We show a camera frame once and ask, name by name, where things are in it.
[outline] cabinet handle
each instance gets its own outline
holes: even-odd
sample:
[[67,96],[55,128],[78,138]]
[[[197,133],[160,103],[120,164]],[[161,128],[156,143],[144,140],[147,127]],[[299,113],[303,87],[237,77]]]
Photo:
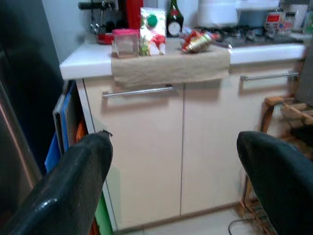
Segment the cabinet handle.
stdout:
[[150,93],[162,93],[162,92],[171,92],[174,90],[174,87],[168,86],[163,88],[153,88],[153,89],[146,89],[146,90],[138,90],[138,91],[132,91],[132,92],[120,92],[120,93],[102,93],[102,98],[112,98],[117,96],[130,96],[130,95],[136,95],[136,94],[150,94]]
[[257,80],[272,79],[272,78],[279,78],[279,77],[297,77],[298,75],[299,75],[298,72],[289,72],[289,73],[264,75],[264,76],[256,76],[256,77],[241,76],[240,81],[248,82],[248,81],[257,81]]

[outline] black cable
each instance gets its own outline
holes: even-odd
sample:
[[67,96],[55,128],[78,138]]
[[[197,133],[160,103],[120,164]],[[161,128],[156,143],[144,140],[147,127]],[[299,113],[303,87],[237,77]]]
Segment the black cable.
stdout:
[[238,223],[238,222],[247,222],[247,221],[252,221],[252,220],[255,220],[256,218],[250,218],[250,219],[236,219],[236,220],[233,220],[229,225],[228,225],[228,233],[229,235],[233,235],[230,231],[230,228],[233,224],[235,223]]

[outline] utensil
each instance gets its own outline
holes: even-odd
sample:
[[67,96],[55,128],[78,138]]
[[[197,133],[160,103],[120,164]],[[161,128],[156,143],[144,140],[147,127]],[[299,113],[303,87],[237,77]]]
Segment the utensil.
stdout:
[[100,32],[100,25],[94,22],[93,0],[91,0],[91,24],[90,24],[90,31],[93,34],[99,34],[99,32]]

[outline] kitchen towel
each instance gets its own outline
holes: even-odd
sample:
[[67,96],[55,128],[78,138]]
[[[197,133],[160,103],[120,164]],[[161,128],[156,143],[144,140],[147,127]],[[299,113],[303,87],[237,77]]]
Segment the kitchen towel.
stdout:
[[182,54],[178,39],[168,39],[166,55],[131,59],[112,57],[113,76],[119,85],[160,85],[203,82],[228,77],[228,49],[211,46],[207,52]]

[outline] cabinet door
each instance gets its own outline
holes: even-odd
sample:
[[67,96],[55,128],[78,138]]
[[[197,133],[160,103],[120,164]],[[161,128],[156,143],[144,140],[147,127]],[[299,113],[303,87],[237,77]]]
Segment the cabinet door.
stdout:
[[173,92],[115,98],[102,98],[102,92],[126,91],[112,79],[85,80],[85,86],[95,130],[113,134],[108,188],[118,229],[178,216],[181,86]]
[[[240,76],[281,74],[292,68],[293,64],[241,68],[228,78],[185,86],[182,214],[240,200],[245,174],[237,136],[258,130],[265,97],[287,94],[290,88],[286,77],[241,86]],[[281,131],[273,129],[274,135]]]

